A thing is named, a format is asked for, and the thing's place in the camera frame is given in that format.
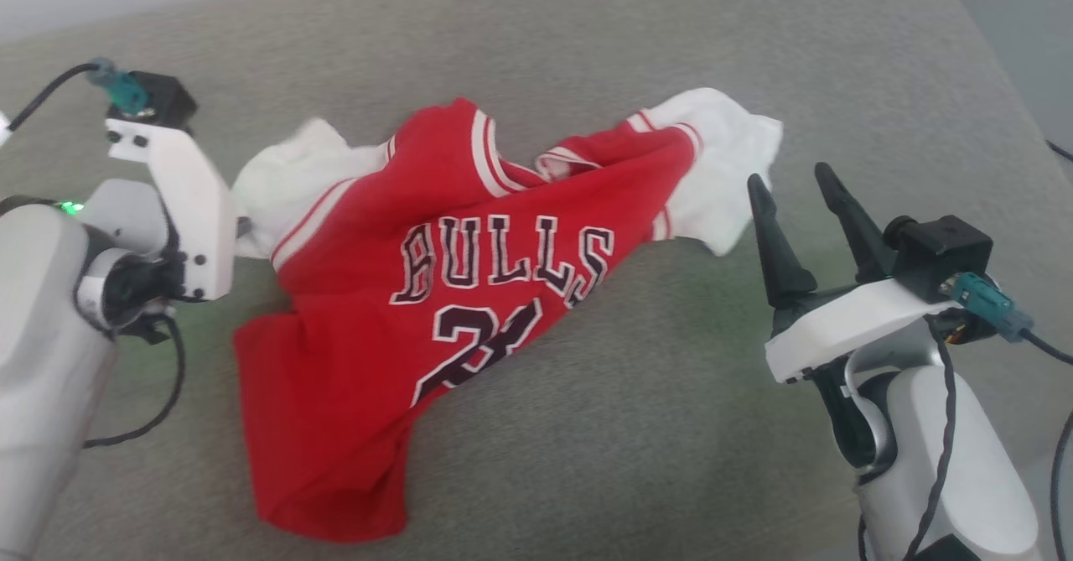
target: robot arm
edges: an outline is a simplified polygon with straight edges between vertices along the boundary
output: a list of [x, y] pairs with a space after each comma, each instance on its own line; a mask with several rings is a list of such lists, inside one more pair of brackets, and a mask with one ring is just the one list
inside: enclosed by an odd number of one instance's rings
[[170, 76], [101, 80], [130, 100], [113, 94], [109, 154], [146, 163], [156, 187], [105, 180], [73, 217], [42, 198], [0, 203], [0, 561], [32, 556], [73, 475], [116, 338], [159, 342], [153, 324], [173, 301], [231, 289], [236, 209], [188, 132], [193, 100]]
[[[1030, 497], [945, 351], [947, 338], [962, 344], [996, 334], [947, 297], [951, 282], [984, 274], [991, 240], [955, 217], [928, 224], [898, 218], [881, 235], [831, 167], [820, 163], [815, 175], [846, 232], [858, 283], [817, 293], [754, 175], [749, 193], [775, 308], [767, 364], [778, 382], [808, 381], [820, 392], [856, 474], [871, 558], [1042, 559]], [[1030, 323], [1010, 309], [1015, 335]]]

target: gray fabric surface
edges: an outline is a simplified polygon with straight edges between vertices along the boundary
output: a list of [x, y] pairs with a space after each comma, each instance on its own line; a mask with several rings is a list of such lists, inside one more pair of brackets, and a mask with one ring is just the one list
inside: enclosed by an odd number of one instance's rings
[[[0, 48], [0, 106], [91, 56], [182, 78], [225, 178], [322, 115], [378, 144], [465, 94], [526, 163], [560, 137], [709, 85], [785, 122], [782, 218], [821, 285], [852, 268], [811, 176], [827, 160], [877, 221], [958, 213], [998, 241], [994, 275], [1073, 348], [1070, 186], [957, 0], [218, 0]], [[0, 194], [84, 197], [105, 176], [102, 98], [61, 90], [4, 147]], [[152, 434], [83, 455], [41, 558], [779, 559], [851, 537], [851, 474], [808, 385], [778, 386], [751, 240], [644, 247], [585, 305], [418, 420], [411, 522], [356, 547], [258, 522], [231, 331], [285, 308], [271, 270], [183, 308], [185, 397]], [[157, 412], [167, 348], [126, 344], [94, 434]], [[1016, 462], [1046, 453], [1065, 367], [1003, 342], [954, 351]]]

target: jersey number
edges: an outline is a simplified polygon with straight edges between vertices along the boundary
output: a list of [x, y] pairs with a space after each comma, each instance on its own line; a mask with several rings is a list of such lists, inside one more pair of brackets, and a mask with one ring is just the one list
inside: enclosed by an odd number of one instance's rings
[[496, 312], [489, 308], [446, 306], [438, 310], [432, 321], [432, 339], [458, 343], [465, 336], [469, 336], [468, 344], [417, 382], [410, 408], [431, 394], [441, 383], [454, 388], [499, 359], [513, 354], [526, 342], [541, 315], [543, 310], [540, 298], [533, 298], [528, 306], [514, 309], [502, 328], [499, 327]]

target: red jersey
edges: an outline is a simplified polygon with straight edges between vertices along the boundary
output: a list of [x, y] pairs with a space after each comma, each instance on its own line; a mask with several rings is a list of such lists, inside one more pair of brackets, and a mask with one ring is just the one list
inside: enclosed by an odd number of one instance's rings
[[670, 236], [664, 206], [702, 144], [642, 112], [536, 172], [502, 160], [495, 129], [467, 100], [420, 110], [383, 168], [329, 187], [277, 245], [293, 309], [235, 335], [265, 520], [336, 542], [402, 530], [414, 419]]

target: cloth pile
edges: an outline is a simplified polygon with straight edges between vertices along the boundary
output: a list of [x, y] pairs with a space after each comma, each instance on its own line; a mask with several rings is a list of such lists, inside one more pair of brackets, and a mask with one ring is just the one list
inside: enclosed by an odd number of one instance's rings
[[379, 146], [321, 119], [261, 151], [234, 186], [288, 313], [235, 333], [259, 514], [334, 542], [406, 526], [410, 428], [429, 404], [528, 344], [637, 245], [750, 220], [781, 123], [709, 88], [509, 163], [472, 102], [418, 110]]

